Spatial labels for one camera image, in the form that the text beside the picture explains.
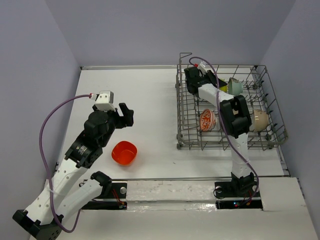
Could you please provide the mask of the lime green bowl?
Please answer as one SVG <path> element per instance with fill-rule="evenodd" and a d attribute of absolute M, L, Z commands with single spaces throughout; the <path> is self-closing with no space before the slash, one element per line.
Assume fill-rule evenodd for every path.
<path fill-rule="evenodd" d="M 223 85 L 219 89 L 226 93 L 228 91 L 228 85 Z"/>

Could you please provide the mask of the celadon green ceramic bowl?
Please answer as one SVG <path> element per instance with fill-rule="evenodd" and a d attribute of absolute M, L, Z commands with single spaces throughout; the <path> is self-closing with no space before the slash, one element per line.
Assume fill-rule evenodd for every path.
<path fill-rule="evenodd" d="M 244 85 L 238 79 L 230 77 L 228 81 L 228 93 L 233 96 L 238 96 L 244 91 Z"/>

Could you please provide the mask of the orange square plastic bowl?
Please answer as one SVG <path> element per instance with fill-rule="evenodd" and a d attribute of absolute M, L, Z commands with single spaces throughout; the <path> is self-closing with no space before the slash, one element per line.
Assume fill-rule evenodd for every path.
<path fill-rule="evenodd" d="M 137 147 L 129 141 L 120 141 L 112 150 L 112 159 L 121 166 L 129 166 L 138 154 Z"/>

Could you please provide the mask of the orange patterned glass bowl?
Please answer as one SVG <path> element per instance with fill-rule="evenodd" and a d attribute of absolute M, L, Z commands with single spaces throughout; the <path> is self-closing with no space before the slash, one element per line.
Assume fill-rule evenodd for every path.
<path fill-rule="evenodd" d="M 217 124 L 217 118 L 210 109 L 205 109 L 199 117 L 200 130 L 203 132 L 211 131 Z"/>

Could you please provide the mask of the white ceramic bowl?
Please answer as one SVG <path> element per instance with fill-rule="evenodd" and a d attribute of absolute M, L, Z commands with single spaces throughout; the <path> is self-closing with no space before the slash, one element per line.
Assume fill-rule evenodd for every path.
<path fill-rule="evenodd" d="M 268 114 L 261 109 L 253 109 L 251 114 L 252 126 L 254 132 L 261 132 L 269 125 Z"/>

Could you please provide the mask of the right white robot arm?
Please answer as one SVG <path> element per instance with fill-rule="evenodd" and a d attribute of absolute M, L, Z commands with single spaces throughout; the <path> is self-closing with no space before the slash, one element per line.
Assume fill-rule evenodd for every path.
<path fill-rule="evenodd" d="M 231 181 L 218 184 L 221 193 L 224 197 L 241 197 L 259 184 L 248 155 L 252 120 L 245 97 L 221 90 L 226 82 L 218 78 L 213 68 L 206 70 L 196 64 L 185 68 L 184 75 L 187 91 L 217 108 L 221 128 L 231 148 Z"/>

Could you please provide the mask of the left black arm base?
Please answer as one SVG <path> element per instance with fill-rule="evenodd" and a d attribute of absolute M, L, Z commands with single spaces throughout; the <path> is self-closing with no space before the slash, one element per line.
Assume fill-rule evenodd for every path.
<path fill-rule="evenodd" d="M 127 209 L 127 190 L 126 181 L 113 181 L 110 190 L 103 189 L 101 194 L 90 200 L 82 210 L 121 210 Z"/>

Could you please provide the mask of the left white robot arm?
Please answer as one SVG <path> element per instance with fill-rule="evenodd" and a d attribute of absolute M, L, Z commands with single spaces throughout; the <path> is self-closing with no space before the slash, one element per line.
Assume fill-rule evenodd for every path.
<path fill-rule="evenodd" d="M 110 194 L 112 179 L 101 171 L 74 193 L 71 188 L 102 155 L 115 129 L 124 128 L 123 117 L 114 110 L 95 109 L 84 123 L 83 131 L 65 153 L 55 174 L 50 176 L 40 195 L 25 209 L 17 210 L 13 220 L 37 240 L 55 240 L 61 232 L 71 233 L 63 226 L 73 214 L 95 198 Z"/>

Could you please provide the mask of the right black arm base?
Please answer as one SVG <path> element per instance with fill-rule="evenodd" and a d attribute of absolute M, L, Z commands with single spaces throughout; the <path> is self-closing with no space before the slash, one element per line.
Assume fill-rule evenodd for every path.
<path fill-rule="evenodd" d="M 214 183 L 213 195 L 216 198 L 215 206 L 218 210 L 237 209 L 263 209 L 259 191 L 253 196 L 256 185 L 249 186 L 243 192 L 235 192 L 231 188 L 230 181 L 218 181 Z"/>

